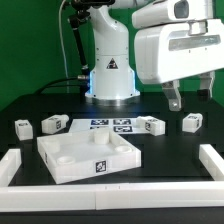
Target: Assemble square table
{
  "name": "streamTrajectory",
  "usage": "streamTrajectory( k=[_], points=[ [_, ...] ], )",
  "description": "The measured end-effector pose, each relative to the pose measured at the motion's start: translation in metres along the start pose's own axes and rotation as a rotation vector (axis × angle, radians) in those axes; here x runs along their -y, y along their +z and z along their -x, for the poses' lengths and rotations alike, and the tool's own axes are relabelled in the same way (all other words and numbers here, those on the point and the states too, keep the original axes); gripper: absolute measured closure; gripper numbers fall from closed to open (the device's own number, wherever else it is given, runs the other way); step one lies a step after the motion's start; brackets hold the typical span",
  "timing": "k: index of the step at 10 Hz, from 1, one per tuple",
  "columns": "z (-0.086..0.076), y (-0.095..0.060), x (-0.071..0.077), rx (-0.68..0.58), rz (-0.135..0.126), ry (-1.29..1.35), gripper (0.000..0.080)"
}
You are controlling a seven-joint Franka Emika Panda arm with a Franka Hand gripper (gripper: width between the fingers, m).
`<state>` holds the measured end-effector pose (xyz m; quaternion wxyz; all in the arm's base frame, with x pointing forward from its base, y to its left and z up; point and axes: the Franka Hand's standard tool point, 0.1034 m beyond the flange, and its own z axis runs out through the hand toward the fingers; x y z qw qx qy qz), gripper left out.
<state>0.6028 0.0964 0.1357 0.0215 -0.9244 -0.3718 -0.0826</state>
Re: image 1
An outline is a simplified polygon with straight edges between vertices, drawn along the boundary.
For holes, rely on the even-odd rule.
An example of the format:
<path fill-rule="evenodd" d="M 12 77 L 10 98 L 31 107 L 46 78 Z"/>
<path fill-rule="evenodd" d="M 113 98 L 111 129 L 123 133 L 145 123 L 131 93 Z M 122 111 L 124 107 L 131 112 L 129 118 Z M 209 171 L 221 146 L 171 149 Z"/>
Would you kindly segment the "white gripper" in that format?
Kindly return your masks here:
<path fill-rule="evenodd" d="M 190 35 L 188 23 L 167 24 L 137 32 L 134 40 L 137 75 L 143 84 L 162 84 L 170 111 L 182 109 L 178 79 L 199 75 L 198 95 L 210 100 L 214 70 L 224 68 L 224 24 L 207 21 L 207 32 Z"/>

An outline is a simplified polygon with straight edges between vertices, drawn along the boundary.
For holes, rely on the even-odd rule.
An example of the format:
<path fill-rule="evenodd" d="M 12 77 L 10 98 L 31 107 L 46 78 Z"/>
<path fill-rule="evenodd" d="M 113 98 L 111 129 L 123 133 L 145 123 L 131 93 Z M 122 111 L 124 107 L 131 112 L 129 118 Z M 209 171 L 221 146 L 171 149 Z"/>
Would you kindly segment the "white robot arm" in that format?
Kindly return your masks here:
<path fill-rule="evenodd" d="M 179 81 L 200 77 L 212 95 L 214 72 L 224 68 L 224 22 L 213 0 L 71 0 L 74 32 L 90 21 L 95 67 L 86 100 L 123 105 L 139 96 L 135 80 L 160 84 L 169 109 L 182 109 Z"/>

